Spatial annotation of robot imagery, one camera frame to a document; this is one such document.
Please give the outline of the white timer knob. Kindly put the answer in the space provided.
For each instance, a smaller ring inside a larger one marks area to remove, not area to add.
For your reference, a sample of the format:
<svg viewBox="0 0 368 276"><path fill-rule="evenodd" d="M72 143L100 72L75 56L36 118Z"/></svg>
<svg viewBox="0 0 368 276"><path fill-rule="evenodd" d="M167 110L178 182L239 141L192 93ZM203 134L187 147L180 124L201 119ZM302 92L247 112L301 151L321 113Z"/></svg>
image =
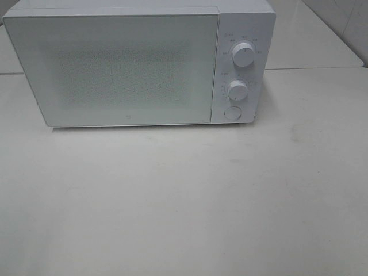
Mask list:
<svg viewBox="0 0 368 276"><path fill-rule="evenodd" d="M248 96L248 87L242 80L233 80L227 88L229 99L242 101Z"/></svg>

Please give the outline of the upper white power knob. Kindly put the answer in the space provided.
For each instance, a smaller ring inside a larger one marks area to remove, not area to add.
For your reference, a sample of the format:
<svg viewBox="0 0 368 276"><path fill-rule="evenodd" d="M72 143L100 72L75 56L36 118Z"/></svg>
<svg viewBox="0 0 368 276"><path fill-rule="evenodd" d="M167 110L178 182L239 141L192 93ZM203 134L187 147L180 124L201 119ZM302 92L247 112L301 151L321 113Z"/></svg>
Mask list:
<svg viewBox="0 0 368 276"><path fill-rule="evenodd" d="M237 43L232 49L233 63L238 67L248 67L254 62L255 47L250 41Z"/></svg>

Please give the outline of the white microwave oven body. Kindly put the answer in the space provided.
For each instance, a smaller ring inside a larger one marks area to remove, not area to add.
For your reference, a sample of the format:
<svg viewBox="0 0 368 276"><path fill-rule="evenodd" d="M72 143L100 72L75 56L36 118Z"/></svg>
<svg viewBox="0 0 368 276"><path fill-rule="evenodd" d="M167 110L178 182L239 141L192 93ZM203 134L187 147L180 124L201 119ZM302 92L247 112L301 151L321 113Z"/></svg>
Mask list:
<svg viewBox="0 0 368 276"><path fill-rule="evenodd" d="M276 19L267 1L19 1L5 13L2 21L5 26L6 18L19 17L200 15L218 17L212 108L207 124L250 123L255 117ZM254 45L255 59L248 67L238 67L233 63L232 49L244 41ZM229 99L227 88L234 80L241 80L248 87L248 96L242 101ZM237 121L224 116L230 106L241 108Z"/></svg>

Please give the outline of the round door release button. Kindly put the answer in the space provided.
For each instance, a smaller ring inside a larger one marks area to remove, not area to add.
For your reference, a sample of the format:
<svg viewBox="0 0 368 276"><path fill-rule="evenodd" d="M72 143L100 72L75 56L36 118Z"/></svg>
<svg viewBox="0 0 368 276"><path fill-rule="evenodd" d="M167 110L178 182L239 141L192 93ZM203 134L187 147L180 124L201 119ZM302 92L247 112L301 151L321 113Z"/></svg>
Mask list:
<svg viewBox="0 0 368 276"><path fill-rule="evenodd" d="M225 110L224 116L228 120L237 121L242 116L242 110L237 106L230 106Z"/></svg>

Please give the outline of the white microwave door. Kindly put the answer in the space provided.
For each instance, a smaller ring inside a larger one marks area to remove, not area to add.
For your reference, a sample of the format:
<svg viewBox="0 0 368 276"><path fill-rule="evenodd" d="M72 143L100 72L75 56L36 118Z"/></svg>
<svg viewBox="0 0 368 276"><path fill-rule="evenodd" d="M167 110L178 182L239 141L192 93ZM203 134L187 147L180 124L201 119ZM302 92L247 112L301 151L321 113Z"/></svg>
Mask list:
<svg viewBox="0 0 368 276"><path fill-rule="evenodd" d="M19 17L5 27L50 127L207 124L218 17Z"/></svg>

